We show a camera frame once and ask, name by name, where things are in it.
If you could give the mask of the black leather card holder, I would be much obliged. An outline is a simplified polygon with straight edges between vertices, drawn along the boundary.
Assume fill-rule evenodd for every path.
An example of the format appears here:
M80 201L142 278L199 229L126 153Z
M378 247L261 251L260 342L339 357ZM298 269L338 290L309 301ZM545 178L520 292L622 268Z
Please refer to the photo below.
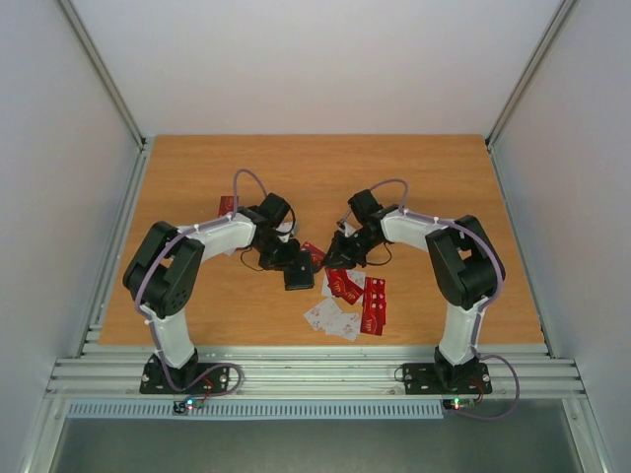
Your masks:
M283 270L286 291L309 290L315 285L311 253L300 250L294 260Z

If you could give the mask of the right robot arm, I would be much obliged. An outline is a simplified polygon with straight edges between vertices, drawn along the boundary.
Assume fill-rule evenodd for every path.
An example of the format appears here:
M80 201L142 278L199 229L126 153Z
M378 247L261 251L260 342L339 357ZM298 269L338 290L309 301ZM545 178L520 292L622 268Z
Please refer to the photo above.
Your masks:
M368 254L382 243L403 243L429 254L435 280L447 302L445 329L435 348L429 386L441 394L464 394L483 383L479 332L487 306L495 302L506 278L503 263L477 218L445 220L390 205L364 189L348 200L360 224L351 234L334 233L323 266L367 266Z

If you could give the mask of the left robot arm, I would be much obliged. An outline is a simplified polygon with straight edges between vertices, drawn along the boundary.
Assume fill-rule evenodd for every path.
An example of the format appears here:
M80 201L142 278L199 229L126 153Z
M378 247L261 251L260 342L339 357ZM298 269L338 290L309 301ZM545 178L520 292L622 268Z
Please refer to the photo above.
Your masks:
M161 221L150 228L125 270L123 286L149 325L154 360L174 391L189 391L201 380L184 308L202 263L229 250L253 249L261 270L283 273L287 291L310 289L311 257L294 237L296 224L290 204L269 193L260 204L215 220L188 227Z

